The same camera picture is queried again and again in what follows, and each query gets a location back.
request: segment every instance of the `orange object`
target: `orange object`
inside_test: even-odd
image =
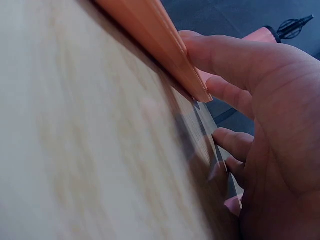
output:
[[[212,97],[160,0],[96,0],[199,102]]]

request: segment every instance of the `gray floor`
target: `gray floor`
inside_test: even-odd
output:
[[[314,14],[301,35],[284,43],[320,57],[319,0],[161,0],[178,30],[243,38],[262,26],[275,28],[288,19]],[[208,108],[219,127],[254,134],[254,124],[227,104],[214,100]]]

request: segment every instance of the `black metal part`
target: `black metal part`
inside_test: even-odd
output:
[[[301,33],[303,27],[314,18],[314,15],[310,15],[302,19],[289,19],[281,24],[277,34],[280,39],[294,39]]]

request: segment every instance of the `hand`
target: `hand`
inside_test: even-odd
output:
[[[182,32],[208,91],[255,123],[255,137],[219,128],[244,188],[245,240],[320,239],[320,63],[288,45]]]

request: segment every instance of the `light wood surface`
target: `light wood surface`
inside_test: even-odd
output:
[[[1,239],[228,238],[210,114],[109,18],[3,0],[0,32]]]

